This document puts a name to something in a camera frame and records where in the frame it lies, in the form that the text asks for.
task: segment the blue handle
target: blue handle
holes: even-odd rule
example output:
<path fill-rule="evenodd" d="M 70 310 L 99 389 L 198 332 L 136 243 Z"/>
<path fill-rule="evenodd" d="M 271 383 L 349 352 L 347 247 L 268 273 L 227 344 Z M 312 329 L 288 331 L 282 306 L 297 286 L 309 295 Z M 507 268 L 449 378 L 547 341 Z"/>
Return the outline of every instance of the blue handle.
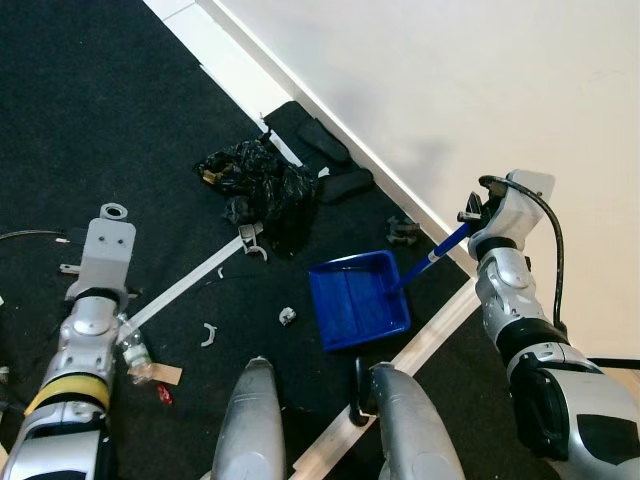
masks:
<path fill-rule="evenodd" d="M 416 278 L 422 272 L 424 272 L 431 265 L 440 260 L 440 257 L 446 255 L 446 253 L 464 240 L 469 235 L 469 224 L 463 223 L 458 230 L 453 232 L 449 237 L 434 248 L 427 257 L 422 260 L 418 265 L 413 267 L 409 273 L 402 277 L 398 282 L 391 287 L 389 293 L 394 293 L 403 288 L 407 283 Z"/>

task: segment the floor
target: floor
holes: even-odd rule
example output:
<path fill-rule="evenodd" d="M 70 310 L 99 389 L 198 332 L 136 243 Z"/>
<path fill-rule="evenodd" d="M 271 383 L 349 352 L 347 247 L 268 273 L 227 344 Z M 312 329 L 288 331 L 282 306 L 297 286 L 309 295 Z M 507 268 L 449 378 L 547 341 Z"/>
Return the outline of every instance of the floor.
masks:
<path fill-rule="evenodd" d="M 196 161 L 255 137 L 269 114 L 286 142 L 275 141 L 285 158 L 310 155 L 294 141 L 294 117 L 304 112 L 197 5 L 148 3 L 157 16 L 141 2 L 0 6 L 0 18 L 10 19 L 0 20 L 0 164 L 10 179 L 0 194 L 0 230 L 83 226 L 100 204 L 123 203 L 138 229 L 130 282 L 144 289 L 131 313 L 235 235 L 220 218 L 224 200 L 191 172 Z M 318 208 L 309 241 L 294 257 L 270 251 L 264 264 L 235 255 L 224 280 L 205 279 L 145 326 L 155 360 L 183 367 L 184 376 L 167 407 L 152 388 L 118 375 L 111 417 L 122 478 L 206 472 L 235 379 L 257 354 L 278 373 L 293 473 L 346 404 L 355 355 L 393 358 L 467 280 L 445 259 L 409 288 L 410 332 L 365 350 L 323 352 L 307 269 L 388 248 L 385 219 L 400 213 L 378 189 Z M 431 246 L 423 238 L 415 249 L 394 249 L 401 270 Z M 77 262 L 80 249 L 42 238 L 0 247 L 0 361 L 13 367 L 16 390 L 29 398 L 55 350 L 57 305 L 69 284 L 54 272 Z M 287 329 L 277 322 L 285 305 L 299 313 Z M 219 328 L 215 348 L 206 351 L 199 348 L 204 321 Z M 504 369 L 478 313 L 416 378 L 445 420 L 467 478 L 556 478 L 517 443 Z M 3 419 L 6 447 L 19 423 Z M 327 478 L 377 478 L 381 464 L 376 424 Z"/>

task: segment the blue dustpan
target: blue dustpan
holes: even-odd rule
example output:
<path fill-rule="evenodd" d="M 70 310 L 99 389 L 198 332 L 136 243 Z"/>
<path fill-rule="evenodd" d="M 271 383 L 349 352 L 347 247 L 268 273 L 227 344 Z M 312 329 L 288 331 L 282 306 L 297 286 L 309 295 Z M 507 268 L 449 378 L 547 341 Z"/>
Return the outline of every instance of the blue dustpan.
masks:
<path fill-rule="evenodd" d="M 311 292 L 325 350 L 337 350 L 409 329 L 403 287 L 468 234 L 463 225 L 400 278 L 389 250 L 321 263 L 309 270 Z"/>

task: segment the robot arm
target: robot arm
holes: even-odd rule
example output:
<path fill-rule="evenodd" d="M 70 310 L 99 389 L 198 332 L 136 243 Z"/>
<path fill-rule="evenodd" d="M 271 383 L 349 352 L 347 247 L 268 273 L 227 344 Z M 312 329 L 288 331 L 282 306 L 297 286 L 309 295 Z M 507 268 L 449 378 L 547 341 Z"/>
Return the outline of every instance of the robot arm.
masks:
<path fill-rule="evenodd" d="M 545 200 L 554 183 L 549 175 L 520 170 L 507 179 Z M 637 479 L 638 405 L 570 345 L 559 318 L 554 326 L 536 299 L 535 280 L 522 252 L 542 216 L 534 201 L 500 184 L 490 185 L 485 205 L 472 194 L 460 216 L 475 232 L 469 253 L 478 260 L 476 292 L 487 335 L 507 369 L 518 436 L 565 480 Z"/>
<path fill-rule="evenodd" d="M 25 410 L 3 480 L 115 478 L 106 414 L 115 315 L 126 307 L 135 238 L 126 216 L 124 207 L 107 204 L 89 224 L 78 281 L 67 292 L 73 309 L 60 327 L 58 351 L 40 391 Z"/>

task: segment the red plastic bit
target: red plastic bit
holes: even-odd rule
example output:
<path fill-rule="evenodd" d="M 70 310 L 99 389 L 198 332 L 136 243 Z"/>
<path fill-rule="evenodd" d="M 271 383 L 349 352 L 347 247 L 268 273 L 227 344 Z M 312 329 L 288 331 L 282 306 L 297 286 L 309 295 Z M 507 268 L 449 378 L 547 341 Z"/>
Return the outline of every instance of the red plastic bit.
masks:
<path fill-rule="evenodd" d="M 156 388 L 158 389 L 158 396 L 160 397 L 160 401 L 162 403 L 166 403 L 167 405 L 173 405 L 173 397 L 169 393 L 167 387 L 160 383 Z"/>

